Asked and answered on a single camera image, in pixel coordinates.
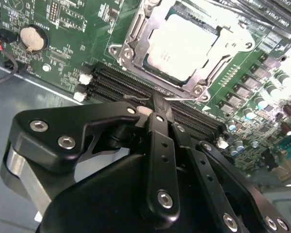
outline black cable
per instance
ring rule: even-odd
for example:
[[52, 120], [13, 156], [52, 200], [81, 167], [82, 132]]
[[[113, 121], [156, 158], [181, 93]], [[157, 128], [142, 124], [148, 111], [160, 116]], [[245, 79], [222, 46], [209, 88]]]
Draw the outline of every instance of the black cable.
[[2, 53], [4, 54], [4, 56], [6, 56], [7, 58], [9, 58], [11, 60], [14, 67], [13, 67], [13, 70], [7, 76], [0, 78], [0, 83], [7, 81], [8, 79], [13, 77], [18, 72], [18, 63], [17, 63], [16, 59], [14, 58], [14, 56], [9, 54], [5, 50], [2, 50]]

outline screw hole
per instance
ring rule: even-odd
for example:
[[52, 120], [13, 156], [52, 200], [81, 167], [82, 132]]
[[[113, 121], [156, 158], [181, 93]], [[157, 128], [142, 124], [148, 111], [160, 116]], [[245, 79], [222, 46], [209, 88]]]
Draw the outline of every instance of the screw hole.
[[169, 159], [165, 156], [165, 155], [162, 155], [161, 156], [161, 159], [165, 162], [165, 163], [168, 163]]
[[213, 181], [213, 178], [210, 175], [207, 175], [207, 179], [211, 182]]
[[282, 56], [282, 57], [280, 58], [280, 60], [281, 60], [282, 62], [286, 61], [286, 59], [287, 59], [286, 56]]

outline green circuit board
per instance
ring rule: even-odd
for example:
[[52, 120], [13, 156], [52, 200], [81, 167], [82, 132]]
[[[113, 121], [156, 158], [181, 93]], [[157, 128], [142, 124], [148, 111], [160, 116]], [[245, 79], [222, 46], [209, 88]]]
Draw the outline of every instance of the green circuit board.
[[[1, 13], [4, 28], [20, 33], [24, 26], [34, 24], [43, 28], [49, 38], [48, 49], [36, 54], [28, 54], [20, 42], [4, 44], [4, 47], [18, 61], [28, 64], [27, 71], [30, 74], [72, 95], [84, 64], [103, 62], [123, 72], [118, 62], [108, 53], [108, 47], [110, 44], [123, 43], [138, 6], [139, 0], [4, 0]], [[253, 168], [261, 152], [275, 148], [276, 143], [284, 138], [274, 117], [282, 112], [283, 105], [291, 105], [291, 98], [285, 98], [271, 100], [270, 104], [274, 108], [271, 111], [257, 109], [254, 98], [260, 92], [263, 93], [270, 82], [275, 81], [272, 76], [261, 81], [262, 86], [232, 114], [226, 114], [220, 109], [220, 102], [225, 100], [244, 75], [254, 65], [262, 66], [259, 61], [262, 56], [271, 56], [280, 61], [291, 49], [291, 44], [262, 26], [249, 22], [248, 30], [256, 41], [256, 47], [251, 52], [239, 52], [221, 72], [209, 89], [211, 99], [207, 103], [187, 102], [196, 110], [219, 121], [233, 119], [238, 123], [239, 127], [234, 135], [243, 140], [246, 147], [236, 159], [236, 166], [242, 169]], [[48, 72], [43, 70], [45, 64], [51, 67]], [[279, 72], [282, 71], [272, 70], [272, 75]], [[128, 71], [126, 73], [153, 85], [142, 77], [136, 77]], [[257, 118], [250, 121], [245, 119], [243, 109], [246, 107], [253, 109]], [[261, 132], [264, 126], [269, 130]], [[258, 141], [258, 148], [251, 147], [253, 141]]]

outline chip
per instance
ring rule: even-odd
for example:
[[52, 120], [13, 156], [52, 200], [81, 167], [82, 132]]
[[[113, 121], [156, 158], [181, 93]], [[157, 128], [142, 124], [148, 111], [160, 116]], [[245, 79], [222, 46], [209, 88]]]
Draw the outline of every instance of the chip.
[[275, 142], [275, 141], [276, 141], [276, 138], [273, 137], [273, 136], [269, 136], [269, 137], [267, 138], [267, 141], [269, 141], [269, 142]]
[[185, 81], [208, 61], [207, 54], [217, 37], [172, 14], [165, 24], [152, 33], [147, 62], [165, 74]]
[[267, 105], [266, 108], [264, 108], [264, 110], [265, 110], [266, 112], [270, 112], [270, 111], [272, 111], [273, 109], [274, 109], [273, 106], [270, 106], [270, 105]]
[[262, 64], [271, 69], [279, 68], [281, 66], [281, 63], [273, 57], [267, 57], [264, 61], [262, 61]]
[[254, 69], [252, 71], [252, 73], [259, 77], [260, 79], [268, 79], [272, 76], [272, 74], [270, 72], [268, 72], [267, 70], [261, 68], [261, 67], [257, 67], [256, 69]]
[[263, 126], [262, 128], [259, 129], [259, 131], [261, 133], [266, 133], [267, 131], [269, 131], [270, 128], [266, 127], [266, 126]]
[[246, 76], [244, 78], [243, 83], [247, 87], [250, 87], [250, 88], [258, 88], [258, 87], [261, 87], [262, 86], [262, 84], [259, 81], [255, 80], [255, 79], [253, 79], [253, 78], [251, 78], [249, 76]]
[[226, 103], [221, 103], [220, 105], [220, 109], [227, 114], [231, 114], [234, 111], [234, 108]]
[[230, 104], [233, 104], [234, 106], [239, 106], [243, 100], [234, 96], [234, 95], [230, 95], [228, 98], [227, 98], [227, 102], [229, 102]]
[[235, 89], [235, 93], [241, 97], [247, 98], [252, 92], [244, 87], [238, 86]]

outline capacitor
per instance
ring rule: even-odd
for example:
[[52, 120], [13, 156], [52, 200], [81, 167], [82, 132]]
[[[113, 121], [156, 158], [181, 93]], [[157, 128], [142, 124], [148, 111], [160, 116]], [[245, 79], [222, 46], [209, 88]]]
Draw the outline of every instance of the capacitor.
[[285, 114], [287, 114], [290, 118], [291, 118], [291, 107], [290, 105], [285, 105], [283, 106], [283, 111], [285, 112]]
[[280, 75], [277, 76], [277, 79], [280, 81], [280, 83], [284, 87], [291, 86], [291, 77], [288, 74], [282, 73], [282, 74], [280, 74]]
[[235, 145], [235, 148], [238, 152], [244, 150], [243, 141], [241, 141], [241, 140], [236, 141], [234, 145]]
[[280, 97], [281, 91], [275, 85], [268, 86], [266, 90], [268, 94], [270, 94], [271, 97], [274, 97], [274, 98]]
[[236, 130], [236, 125], [234, 120], [229, 120], [227, 122], [227, 127], [230, 131], [235, 131]]
[[259, 109], [264, 109], [268, 106], [268, 103], [261, 96], [256, 97], [256, 99], [254, 101], [257, 104]]
[[282, 122], [280, 128], [286, 136], [291, 136], [291, 127], [286, 122]]
[[238, 151], [235, 149], [234, 146], [229, 147], [229, 153], [231, 156], [235, 157], [238, 154]]
[[243, 114], [244, 114], [245, 118], [248, 120], [252, 120], [256, 117], [255, 113], [250, 108], [244, 109]]

